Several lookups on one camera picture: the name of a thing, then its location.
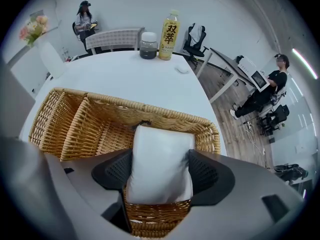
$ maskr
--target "flower vase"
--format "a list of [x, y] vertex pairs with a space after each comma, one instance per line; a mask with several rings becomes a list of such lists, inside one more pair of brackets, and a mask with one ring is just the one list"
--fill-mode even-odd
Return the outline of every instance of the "flower vase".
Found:
[[55, 79], [59, 78], [66, 71], [66, 65], [55, 48], [47, 41], [46, 34], [38, 37], [33, 44], [37, 47], [40, 58], [51, 76]]

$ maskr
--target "white desk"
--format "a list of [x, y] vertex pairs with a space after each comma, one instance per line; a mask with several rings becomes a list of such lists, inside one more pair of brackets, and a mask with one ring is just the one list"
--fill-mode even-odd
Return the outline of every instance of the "white desk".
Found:
[[204, 63], [202, 64], [198, 73], [196, 74], [196, 77], [200, 77], [201, 73], [204, 71], [205, 66], [208, 64], [208, 61], [210, 60], [212, 55], [215, 55], [216, 58], [222, 60], [225, 63], [226, 68], [231, 73], [225, 85], [210, 99], [210, 103], [214, 102], [217, 98], [219, 98], [220, 95], [223, 94], [237, 80], [241, 80], [245, 82], [247, 85], [250, 85], [255, 88], [255, 85], [251, 82], [249, 77], [240, 68], [238, 68], [238, 64], [233, 59], [212, 48], [210, 48], [209, 51], [210, 53], [204, 61]]
[[[188, 68], [180, 73], [176, 65]], [[138, 51], [116, 51], [88, 56], [66, 64], [68, 70], [58, 79], [47, 79], [31, 109], [20, 138], [28, 141], [35, 115], [54, 87], [70, 88], [119, 97], [199, 116], [212, 121], [219, 133], [221, 155], [226, 147], [217, 118], [197, 77], [183, 56], [171, 60], [143, 59]]]

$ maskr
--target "dark liquid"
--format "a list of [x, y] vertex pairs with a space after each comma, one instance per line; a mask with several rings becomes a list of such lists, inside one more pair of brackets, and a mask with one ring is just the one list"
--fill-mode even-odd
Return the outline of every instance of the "dark liquid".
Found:
[[157, 56], [157, 48], [142, 47], [140, 48], [140, 56], [147, 60], [154, 59]]

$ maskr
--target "fluorescent light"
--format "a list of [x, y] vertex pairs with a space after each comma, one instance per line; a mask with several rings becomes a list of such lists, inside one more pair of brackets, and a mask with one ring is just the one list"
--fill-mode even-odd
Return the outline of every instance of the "fluorescent light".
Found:
[[304, 125], [302, 124], [301, 117], [300, 117], [300, 115], [299, 115], [299, 114], [298, 114], [298, 117], [299, 117], [299, 120], [300, 120], [301, 128], [303, 128], [303, 127], [304, 127]]
[[306, 66], [306, 68], [310, 71], [310, 73], [312, 74], [312, 76], [314, 77], [314, 79], [318, 79], [317, 74], [314, 72], [314, 70], [312, 69], [312, 67], [309, 65], [309, 63], [305, 60], [304, 57], [302, 57], [302, 55], [297, 52], [296, 49], [292, 49], [293, 53], [303, 62], [303, 64]]
[[311, 117], [311, 122], [312, 122], [312, 125], [313, 125], [313, 130], [314, 130], [314, 136], [317, 137], [317, 132], [316, 132], [316, 127], [315, 127], [315, 122], [314, 122], [314, 119], [312, 118], [312, 114], [310, 113], [310, 117]]
[[291, 78], [291, 79], [292, 79], [293, 83], [295, 84], [296, 88], [298, 89], [299, 93], [301, 94], [301, 96], [303, 96], [302, 91], [301, 91], [300, 88], [298, 87], [296, 81], [295, 81], [293, 78]]
[[297, 97], [296, 97], [296, 95], [295, 95], [294, 91], [293, 91], [291, 88], [290, 88], [290, 91], [292, 92], [292, 94], [293, 94], [293, 96], [294, 96], [294, 98], [295, 98], [296, 102], [298, 102], [298, 99], [297, 99]]
[[308, 129], [307, 121], [306, 121], [305, 115], [304, 115], [304, 114], [302, 114], [302, 117], [303, 117], [303, 120], [304, 120], [304, 123], [305, 123], [305, 127], [306, 127], [306, 129]]
[[291, 101], [292, 101], [292, 104], [295, 105], [295, 101], [294, 101], [294, 99], [292, 98], [292, 96], [291, 96], [290, 93], [289, 93], [289, 97], [290, 97], [290, 99], [291, 99]]
[[312, 125], [313, 125], [313, 130], [314, 130], [314, 136], [316, 136], [316, 137], [317, 137], [317, 132], [316, 132], [315, 123], [314, 123], [314, 122], [312, 122]]

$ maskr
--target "long black hair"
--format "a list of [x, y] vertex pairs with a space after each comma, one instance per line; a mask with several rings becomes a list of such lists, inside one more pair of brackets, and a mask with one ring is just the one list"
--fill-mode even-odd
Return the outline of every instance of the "long black hair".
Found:
[[[78, 12], [76, 13], [76, 15], [80, 14], [81, 17], [84, 16], [84, 10], [82, 9], [82, 6], [79, 7]], [[90, 20], [92, 19], [92, 14], [89, 11], [89, 8], [86, 10], [86, 14], [89, 16]]]

